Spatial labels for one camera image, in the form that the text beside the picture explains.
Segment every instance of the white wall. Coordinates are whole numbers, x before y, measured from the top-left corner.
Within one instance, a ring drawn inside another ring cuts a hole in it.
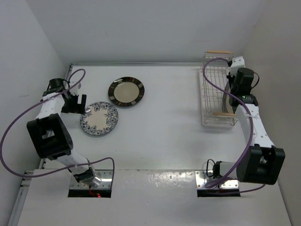
[[[60,58],[200,61],[247,44],[266,0],[27,0]]]
[[[0,1],[0,135],[29,106],[40,101],[49,79],[65,69],[25,0]],[[39,109],[29,112],[12,128],[3,156],[15,171],[38,166],[39,158],[26,129]],[[21,179],[0,165],[0,225],[7,224]]]
[[[254,89],[263,123],[286,159],[280,186],[294,225],[301,223],[301,1],[269,1],[244,51],[261,77]]]

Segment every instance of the dish rack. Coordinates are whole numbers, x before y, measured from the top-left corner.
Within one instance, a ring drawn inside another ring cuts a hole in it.
[[[232,127],[237,118],[229,105],[229,96],[211,86],[203,77],[203,67],[208,60],[222,57],[232,60],[233,53],[229,51],[208,50],[204,54],[203,65],[199,71],[200,92],[202,99],[202,122],[205,126]],[[227,81],[228,65],[222,60],[216,60],[206,67],[207,78],[221,89],[229,90]]]

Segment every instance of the robotic arm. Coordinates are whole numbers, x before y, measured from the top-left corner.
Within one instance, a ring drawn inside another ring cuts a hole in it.
[[[257,99],[251,94],[254,71],[245,68],[243,58],[237,57],[232,60],[227,79],[231,94],[242,100],[251,112],[249,115],[237,100],[232,97],[229,99],[229,104],[241,124],[246,143],[250,137],[249,117],[252,117],[254,127],[248,152],[229,177],[237,178],[240,182],[273,185],[280,173],[285,152],[275,147],[261,121]],[[213,167],[213,178],[222,177],[234,164],[218,161]]]
[[[77,94],[79,84],[65,94],[52,98],[55,94],[66,90],[64,81],[63,79],[50,80],[48,89],[43,93],[43,100],[50,100],[42,105],[35,120],[27,123],[27,130],[40,158],[56,160],[65,166],[75,165],[69,168],[69,171],[77,182],[98,186],[101,179],[95,176],[92,166],[77,166],[81,163],[89,163],[89,160],[73,150],[71,136],[60,118],[61,112],[83,114],[87,96],[82,95],[81,100],[79,99]]]

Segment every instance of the floral pattern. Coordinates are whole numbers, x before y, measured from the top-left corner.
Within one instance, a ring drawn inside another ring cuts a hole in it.
[[[107,110],[107,113],[103,114],[106,118],[107,127],[98,128],[96,125],[89,125],[87,118],[93,115],[93,112],[98,112],[100,110]],[[110,132],[118,122],[118,112],[117,109],[110,103],[107,102],[96,102],[89,105],[86,108],[85,114],[80,117],[80,125],[82,129],[91,135],[100,136]]]

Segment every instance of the blue and white plate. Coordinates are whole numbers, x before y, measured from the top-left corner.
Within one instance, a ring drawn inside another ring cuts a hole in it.
[[[117,109],[107,102],[96,102],[89,105],[80,117],[82,129],[94,136],[101,136],[110,132],[117,122]]]

